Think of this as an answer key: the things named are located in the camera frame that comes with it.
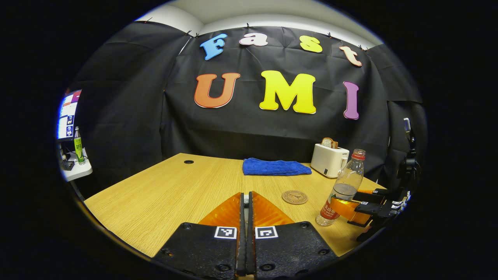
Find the blue letter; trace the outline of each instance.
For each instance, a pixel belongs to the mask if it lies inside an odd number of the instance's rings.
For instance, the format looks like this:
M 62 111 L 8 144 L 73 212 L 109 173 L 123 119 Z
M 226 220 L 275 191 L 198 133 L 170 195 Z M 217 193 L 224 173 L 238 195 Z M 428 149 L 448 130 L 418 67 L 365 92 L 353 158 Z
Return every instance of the blue letter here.
M 222 33 L 201 44 L 201 47 L 203 47 L 204 50 L 206 51 L 206 57 L 204 58 L 205 60 L 211 59 L 219 55 L 223 51 L 223 49 L 218 49 L 217 46 L 223 47 L 225 45 L 225 41 L 223 41 L 222 38 L 226 37 L 227 35 Z

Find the colorful foam letter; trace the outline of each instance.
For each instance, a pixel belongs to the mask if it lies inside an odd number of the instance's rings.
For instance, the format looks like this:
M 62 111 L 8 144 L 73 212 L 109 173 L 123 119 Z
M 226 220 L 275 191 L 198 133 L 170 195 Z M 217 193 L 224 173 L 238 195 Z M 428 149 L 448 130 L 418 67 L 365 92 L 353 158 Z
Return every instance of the colorful foam letter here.
M 268 36 L 266 36 L 263 33 L 249 33 L 244 35 L 244 37 L 245 38 L 239 40 L 239 43 L 241 45 L 255 45 L 255 46 L 268 45 L 268 42 L 266 41 Z
M 313 82 L 315 77 L 308 74 L 299 74 L 289 86 L 282 73 L 268 70 L 261 73 L 266 79 L 264 100 L 259 104 L 263 110 L 277 110 L 278 103 L 275 102 L 277 95 L 284 110 L 289 109 L 292 101 L 297 96 L 297 101 L 292 108 L 298 113 L 314 114 L 316 108 L 313 106 Z
M 351 82 L 344 82 L 343 85 L 346 87 L 346 97 L 347 97 L 347 105 L 346 110 L 344 111 L 344 118 L 357 120 L 360 115 L 357 110 L 357 92 L 358 86 Z
M 226 34 L 221 33 L 220 35 L 211 38 L 201 44 L 201 47 L 203 47 L 206 51 L 206 57 L 204 58 L 205 60 L 209 60 L 223 52 L 223 49 L 218 49 L 217 47 L 223 47 L 225 45 L 225 41 L 223 41 L 222 38 L 226 37 Z
M 219 108 L 226 105 L 232 99 L 235 88 L 235 80 L 241 75 L 239 73 L 225 73 L 221 75 L 225 79 L 223 91 L 220 97 L 209 96 L 211 82 L 216 79 L 215 74 L 204 74 L 197 77 L 197 88 L 195 89 L 194 101 L 203 108 Z
M 353 65 L 361 67 L 362 63 L 356 60 L 355 55 L 358 55 L 356 52 L 352 51 L 347 46 L 342 46 L 339 48 L 344 51 L 344 53 L 346 54 L 346 58 L 349 60 L 349 62 L 351 62 Z
M 315 37 L 301 36 L 299 37 L 301 43 L 299 44 L 304 50 L 313 52 L 322 52 L 322 46 L 319 45 L 320 41 Z

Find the keyboard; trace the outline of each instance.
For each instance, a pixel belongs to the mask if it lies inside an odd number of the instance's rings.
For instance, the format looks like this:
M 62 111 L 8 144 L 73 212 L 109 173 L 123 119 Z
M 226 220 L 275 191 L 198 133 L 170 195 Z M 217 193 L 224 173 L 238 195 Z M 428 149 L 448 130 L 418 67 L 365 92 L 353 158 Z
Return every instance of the keyboard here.
M 71 169 L 73 169 L 73 166 L 74 166 L 74 161 L 63 161 L 62 162 L 62 168 L 64 170 L 70 171 Z

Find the green bottle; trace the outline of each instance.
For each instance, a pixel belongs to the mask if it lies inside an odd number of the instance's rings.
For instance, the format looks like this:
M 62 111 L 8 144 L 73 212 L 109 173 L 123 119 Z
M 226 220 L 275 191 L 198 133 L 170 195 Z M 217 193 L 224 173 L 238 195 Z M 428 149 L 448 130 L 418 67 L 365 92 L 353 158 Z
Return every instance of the green bottle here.
M 74 128 L 74 152 L 76 153 L 76 157 L 78 158 L 78 162 L 80 165 L 85 164 L 85 158 L 83 157 L 83 146 L 81 145 L 81 135 L 80 128 Z

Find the letter m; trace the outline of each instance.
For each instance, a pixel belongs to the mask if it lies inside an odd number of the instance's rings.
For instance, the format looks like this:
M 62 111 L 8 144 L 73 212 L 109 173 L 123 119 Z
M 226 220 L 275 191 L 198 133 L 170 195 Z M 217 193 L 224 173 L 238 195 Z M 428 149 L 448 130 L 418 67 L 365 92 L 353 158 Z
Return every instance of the letter m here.
M 266 79 L 264 100 L 259 104 L 261 109 L 277 110 L 278 103 L 275 102 L 276 95 L 283 109 L 287 110 L 297 96 L 296 104 L 292 106 L 294 111 L 305 114 L 316 113 L 316 108 L 313 106 L 313 82 L 315 81 L 315 77 L 308 74 L 299 74 L 292 82 L 292 85 L 289 86 L 285 78 L 278 71 L 263 71 L 261 76 Z

